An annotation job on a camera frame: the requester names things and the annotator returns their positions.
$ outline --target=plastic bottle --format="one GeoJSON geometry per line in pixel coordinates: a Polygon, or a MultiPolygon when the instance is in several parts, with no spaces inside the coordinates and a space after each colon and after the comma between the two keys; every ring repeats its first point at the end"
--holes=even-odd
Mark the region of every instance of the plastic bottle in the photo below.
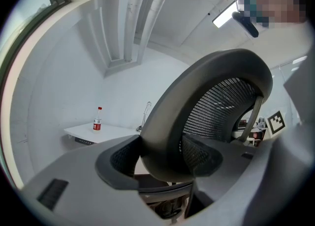
{"type": "Polygon", "coordinates": [[[94,118],[94,123],[93,123],[93,130],[100,130],[100,124],[102,122],[102,119],[100,118],[100,111],[102,110],[102,107],[99,107],[97,110],[97,116],[94,118]]]}

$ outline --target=ceiling beam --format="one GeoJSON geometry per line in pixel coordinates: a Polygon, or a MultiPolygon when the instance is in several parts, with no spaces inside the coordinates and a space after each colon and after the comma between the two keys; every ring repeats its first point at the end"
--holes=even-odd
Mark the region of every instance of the ceiling beam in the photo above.
{"type": "Polygon", "coordinates": [[[140,47],[138,51],[137,62],[138,64],[142,63],[144,51],[149,42],[149,38],[153,29],[153,26],[158,18],[158,14],[161,11],[161,8],[164,4],[165,0],[153,0],[150,11],[148,13],[148,17],[146,23],[144,25],[144,29],[141,36],[140,47]]]}
{"type": "Polygon", "coordinates": [[[88,15],[88,24],[91,30],[91,35],[93,42],[95,43],[95,47],[100,57],[102,58],[105,69],[107,69],[111,63],[109,52],[106,44],[106,37],[103,33],[102,26],[102,17],[101,17],[101,9],[94,10],[88,15]]]}
{"type": "Polygon", "coordinates": [[[124,65],[124,64],[129,64],[129,63],[126,62],[124,59],[115,60],[115,61],[112,61],[110,63],[109,68],[113,68],[115,66],[121,66],[121,65],[124,65]]]}
{"type": "Polygon", "coordinates": [[[125,28],[125,49],[124,60],[131,62],[132,60],[132,46],[136,25],[139,17],[140,7],[143,0],[129,0],[126,14],[126,28],[125,28]]]}
{"type": "Polygon", "coordinates": [[[102,25],[111,60],[123,59],[128,0],[95,1],[96,7],[102,7],[102,25]]]}
{"type": "Polygon", "coordinates": [[[117,66],[111,67],[106,71],[105,77],[110,76],[110,75],[115,74],[115,73],[118,73],[118,72],[121,72],[121,71],[129,69],[129,68],[133,68],[133,67],[138,66],[138,65],[139,64],[137,62],[130,62],[130,63],[124,64],[124,65],[117,65],[117,66]]]}

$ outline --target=chair backrest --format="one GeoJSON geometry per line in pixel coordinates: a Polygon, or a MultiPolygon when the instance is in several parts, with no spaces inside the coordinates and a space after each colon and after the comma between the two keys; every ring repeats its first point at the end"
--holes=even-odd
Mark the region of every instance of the chair backrest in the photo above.
{"type": "Polygon", "coordinates": [[[258,96],[265,101],[271,89],[271,72],[252,51],[234,49],[201,58],[173,82],[148,117],[140,134],[144,165],[160,180],[191,180],[182,134],[230,142],[235,123],[258,96]]]}

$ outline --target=red bottle label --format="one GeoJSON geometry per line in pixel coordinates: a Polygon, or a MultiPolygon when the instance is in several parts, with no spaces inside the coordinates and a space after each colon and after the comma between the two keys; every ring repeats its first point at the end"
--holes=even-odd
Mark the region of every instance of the red bottle label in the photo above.
{"type": "Polygon", "coordinates": [[[100,124],[93,124],[94,130],[100,130],[100,124]]]}

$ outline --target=mesh chair back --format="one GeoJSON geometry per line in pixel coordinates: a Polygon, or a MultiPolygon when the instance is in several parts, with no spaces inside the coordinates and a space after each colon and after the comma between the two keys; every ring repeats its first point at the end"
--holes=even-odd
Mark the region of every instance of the mesh chair back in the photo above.
{"type": "Polygon", "coordinates": [[[225,134],[225,125],[236,110],[254,105],[255,100],[255,89],[249,83],[239,78],[224,80],[198,101],[185,123],[183,133],[230,142],[230,135],[225,134]]]}

